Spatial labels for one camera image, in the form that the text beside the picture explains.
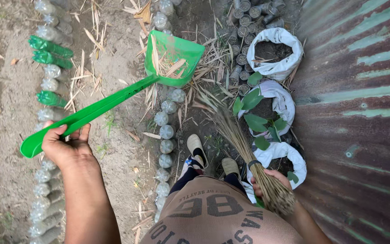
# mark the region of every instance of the green dustpan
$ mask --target green dustpan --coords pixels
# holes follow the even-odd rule
[[[183,78],[171,79],[156,75],[156,70],[153,67],[151,59],[153,49],[151,41],[152,35],[156,38],[156,48],[159,53],[165,53],[165,51],[167,51],[167,54],[176,59],[186,59],[188,66],[181,75]],[[146,73],[149,75],[148,77],[32,134],[22,142],[22,145],[20,145],[20,152],[27,158],[36,156],[42,152],[43,137],[49,129],[56,128],[60,125],[68,125],[67,130],[61,135],[61,138],[64,138],[155,82],[167,86],[183,87],[191,80],[198,61],[204,53],[204,49],[205,47],[202,45],[175,36],[170,36],[160,31],[151,31],[148,38],[146,60],[144,63]]]

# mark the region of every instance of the dustpan handle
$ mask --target dustpan handle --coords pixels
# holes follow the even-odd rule
[[[138,81],[137,83],[134,83],[131,86],[117,91],[116,93],[105,97],[104,99],[97,101],[89,105],[88,107],[85,107],[78,112],[67,116],[64,119],[53,123],[52,125],[44,128],[43,130],[27,137],[20,145],[20,152],[27,158],[32,158],[36,156],[43,151],[43,137],[49,129],[56,128],[60,125],[67,125],[67,130],[60,136],[60,138],[64,138],[73,133],[74,131],[78,130],[82,126],[88,124],[93,119],[111,110],[118,104],[122,103],[124,100],[128,99],[129,97],[132,97],[146,87],[157,82],[158,80],[158,76],[150,75]]]

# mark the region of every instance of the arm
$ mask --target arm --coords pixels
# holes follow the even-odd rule
[[[103,183],[97,159],[88,145],[90,124],[59,141],[67,125],[50,129],[42,144],[46,157],[60,169],[66,201],[67,244],[121,243],[118,224]]]
[[[279,173],[276,170],[268,170],[265,169],[264,172],[267,175],[271,175],[278,179],[284,186],[292,190],[290,181]],[[253,191],[255,195],[258,197],[262,197],[263,193],[260,187],[255,184],[255,179],[252,177],[251,183],[253,184]],[[313,243],[313,244],[331,244],[332,241],[323,233],[320,227],[314,222],[311,215],[309,215],[308,211],[298,202],[296,201],[294,207],[294,213],[285,218],[293,228],[297,230],[297,232],[302,236],[305,243]]]

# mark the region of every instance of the person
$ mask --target person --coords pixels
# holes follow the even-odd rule
[[[48,130],[42,149],[61,169],[66,200],[66,244],[121,243],[120,233],[100,165],[88,145],[91,125],[70,135],[60,135],[67,125]],[[188,138],[191,155],[186,159],[179,180],[173,185],[158,222],[147,231],[142,244],[237,244],[237,243],[314,243],[331,241],[296,201],[294,213],[284,219],[255,207],[241,185],[236,162],[222,160],[224,181],[204,176],[207,158],[197,135]],[[281,173],[265,170],[291,189]],[[254,179],[253,189],[261,197]]]

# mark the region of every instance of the green plastic bottle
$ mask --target green plastic bottle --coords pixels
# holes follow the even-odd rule
[[[67,101],[52,91],[40,91],[37,93],[37,101],[48,106],[58,106],[64,108]]]
[[[56,64],[63,69],[71,69],[73,67],[73,64],[69,60],[58,58],[50,52],[40,50],[34,51],[33,53],[35,56],[32,58],[38,63]]]
[[[73,51],[69,48],[62,47],[51,41],[46,41],[45,39],[42,39],[38,36],[31,35],[28,42],[30,43],[30,46],[34,49],[48,51],[57,54],[63,58],[73,57]]]

